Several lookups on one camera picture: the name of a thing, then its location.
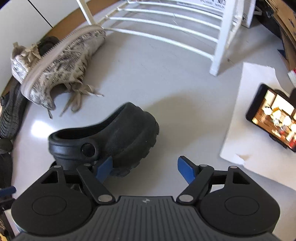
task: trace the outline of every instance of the paper sheet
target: paper sheet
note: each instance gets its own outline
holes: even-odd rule
[[[284,149],[267,132],[245,118],[261,83],[284,91],[274,68],[244,63],[237,101],[220,156],[296,190],[296,153]]]

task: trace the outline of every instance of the ribbed gray panel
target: ribbed gray panel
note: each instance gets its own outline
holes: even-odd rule
[[[209,228],[193,207],[172,197],[123,196],[111,206],[99,207],[80,229],[59,237],[21,233],[15,241],[278,241],[271,234],[237,238]]]

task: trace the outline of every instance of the gray floor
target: gray floor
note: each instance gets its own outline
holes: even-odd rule
[[[99,13],[96,20],[110,9]],[[174,23],[171,18],[152,17]],[[181,26],[197,27],[175,21]],[[141,23],[120,23],[117,27],[158,34],[213,52],[212,44],[177,30]],[[110,33],[93,56],[84,80],[105,97],[84,97],[78,113],[68,111],[60,118],[58,115],[69,98],[68,93],[60,94],[54,100],[57,109],[52,113],[53,120],[44,108],[29,106],[13,151],[16,196],[53,161],[47,151],[48,134],[100,122],[127,101],[153,114],[160,134],[150,154],[128,176],[106,180],[105,185],[113,194],[176,197],[187,186],[177,171],[180,155],[196,164],[226,170],[231,164],[221,159],[219,153],[231,120],[242,63],[274,67],[282,87],[289,92],[292,84],[277,52],[281,48],[281,40],[254,21],[251,29],[240,28],[227,54],[229,60],[226,58],[220,74],[214,77],[209,74],[210,60],[198,54],[152,39]],[[246,173],[280,204],[281,217],[274,234],[285,241],[294,240],[296,192],[257,174]]]

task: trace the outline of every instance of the phone screen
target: phone screen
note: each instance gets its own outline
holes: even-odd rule
[[[273,90],[267,90],[252,121],[289,148],[296,146],[296,109]]]

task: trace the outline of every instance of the black smartphone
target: black smartphone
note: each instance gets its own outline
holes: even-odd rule
[[[296,152],[296,109],[288,100],[261,84],[246,113],[246,119]]]

